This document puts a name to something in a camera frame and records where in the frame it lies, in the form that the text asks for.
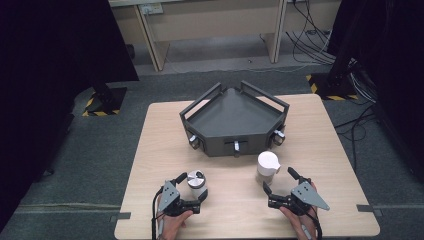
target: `black curtain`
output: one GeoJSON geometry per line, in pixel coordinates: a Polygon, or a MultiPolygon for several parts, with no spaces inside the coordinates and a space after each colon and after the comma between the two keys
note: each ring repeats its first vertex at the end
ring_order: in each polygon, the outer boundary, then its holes
{"type": "Polygon", "coordinates": [[[424,9],[395,1],[376,72],[381,120],[410,170],[424,182],[424,9]]]}
{"type": "Polygon", "coordinates": [[[137,80],[107,0],[0,1],[0,231],[54,158],[74,98],[137,80]]]}
{"type": "Polygon", "coordinates": [[[327,52],[334,56],[338,55],[355,14],[358,13],[360,5],[365,1],[367,2],[366,8],[360,13],[365,27],[361,27],[359,34],[354,36],[350,57],[358,60],[372,77],[377,71],[375,63],[380,58],[381,46],[387,34],[385,24],[388,6],[386,6],[386,0],[342,0],[333,24],[327,52]]]}

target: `wooden table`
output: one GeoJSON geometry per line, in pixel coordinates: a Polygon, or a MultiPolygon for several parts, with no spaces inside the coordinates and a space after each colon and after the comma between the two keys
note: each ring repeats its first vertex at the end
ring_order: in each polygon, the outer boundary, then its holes
{"type": "MultiPolygon", "coordinates": [[[[288,195],[297,186],[286,171],[293,167],[316,183],[330,211],[319,210],[325,237],[375,236],[380,228],[372,212],[358,212],[368,205],[346,153],[321,99],[314,94],[278,98],[290,104],[287,139],[271,149],[282,170],[275,175],[274,194],[288,195]]],[[[179,112],[191,102],[150,105],[115,229],[118,239],[150,239],[152,200],[165,180],[182,172],[204,172],[209,191],[200,214],[193,215],[178,239],[258,239],[295,236],[283,214],[268,208],[267,196],[255,181],[257,155],[209,158],[188,144],[179,112]]],[[[185,200],[191,199],[186,181],[177,185],[185,200]]]]}

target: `gray carpet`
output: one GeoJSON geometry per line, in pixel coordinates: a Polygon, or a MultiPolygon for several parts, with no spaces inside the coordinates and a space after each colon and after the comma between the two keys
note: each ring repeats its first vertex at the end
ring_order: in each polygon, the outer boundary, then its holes
{"type": "MultiPolygon", "coordinates": [[[[280,68],[288,71],[293,68],[280,68]]],[[[142,76],[139,82],[109,84],[127,87],[116,116],[82,117],[92,94],[75,99],[70,131],[55,162],[54,174],[34,183],[0,239],[115,239],[116,215],[125,193],[148,106],[154,102],[194,100],[215,83],[239,86],[241,80],[272,95],[310,93],[305,76],[328,72],[309,66],[295,72],[216,71],[142,76]]],[[[353,120],[369,106],[355,101],[325,101],[333,124],[353,120]]],[[[424,236],[424,186],[410,174],[378,121],[355,131],[356,172],[371,205],[377,210],[381,233],[367,239],[421,239],[424,236]]],[[[352,125],[337,129],[349,130],[352,125]]],[[[352,143],[340,135],[353,162],[352,143]]]]}

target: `hand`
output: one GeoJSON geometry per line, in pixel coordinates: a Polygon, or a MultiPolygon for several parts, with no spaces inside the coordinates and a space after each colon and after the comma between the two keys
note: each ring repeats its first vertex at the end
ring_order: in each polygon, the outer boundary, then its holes
{"type": "MultiPolygon", "coordinates": [[[[315,187],[315,184],[312,182],[311,185],[316,191],[317,188],[315,187]]],[[[290,220],[290,224],[296,232],[297,239],[309,240],[309,238],[306,236],[305,232],[302,229],[302,225],[306,227],[313,240],[317,239],[315,224],[312,219],[309,218],[306,214],[302,216],[297,216],[285,207],[280,207],[280,211],[290,220]]],[[[308,214],[314,218],[317,218],[317,207],[312,206],[311,209],[308,210],[308,214]]]]}
{"type": "Polygon", "coordinates": [[[161,215],[162,213],[158,213],[157,222],[158,226],[160,221],[163,220],[163,232],[159,237],[160,240],[174,240],[177,236],[180,227],[185,228],[185,220],[193,215],[193,211],[185,211],[181,215],[176,217],[171,217],[168,215],[161,215]]]}

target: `robotic arm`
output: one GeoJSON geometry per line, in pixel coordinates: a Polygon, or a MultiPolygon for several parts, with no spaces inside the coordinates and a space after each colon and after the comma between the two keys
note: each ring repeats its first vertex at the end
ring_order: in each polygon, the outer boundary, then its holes
{"type": "MultiPolygon", "coordinates": [[[[152,239],[153,240],[156,240],[156,219],[158,218],[158,216],[156,216],[155,203],[156,203],[156,198],[159,196],[159,194],[162,194],[162,196],[159,201],[157,211],[163,212],[164,215],[175,217],[189,210],[193,211],[194,214],[200,213],[200,204],[206,199],[208,195],[208,190],[206,187],[200,188],[203,190],[203,192],[200,193],[200,195],[198,196],[196,200],[186,201],[181,199],[180,192],[177,190],[176,185],[180,184],[186,178],[187,178],[187,173],[184,172],[176,179],[166,180],[165,184],[156,193],[155,198],[153,199],[153,218],[152,218],[152,239]]],[[[204,180],[204,176],[200,171],[197,171],[196,179],[197,178],[203,178],[204,180]]],[[[162,234],[163,232],[163,219],[159,222],[158,231],[159,231],[159,235],[162,234]]]]}
{"type": "Polygon", "coordinates": [[[291,190],[290,195],[284,197],[272,194],[271,188],[269,188],[269,186],[263,182],[263,189],[268,195],[268,207],[275,209],[285,207],[297,216],[306,214],[309,218],[312,219],[315,227],[317,228],[318,239],[322,239],[322,229],[318,218],[312,217],[310,214],[308,214],[308,211],[312,206],[316,206],[327,211],[330,210],[330,207],[312,187],[310,178],[304,178],[303,176],[300,176],[291,167],[289,167],[287,171],[295,180],[299,180],[298,186],[291,190]]]}

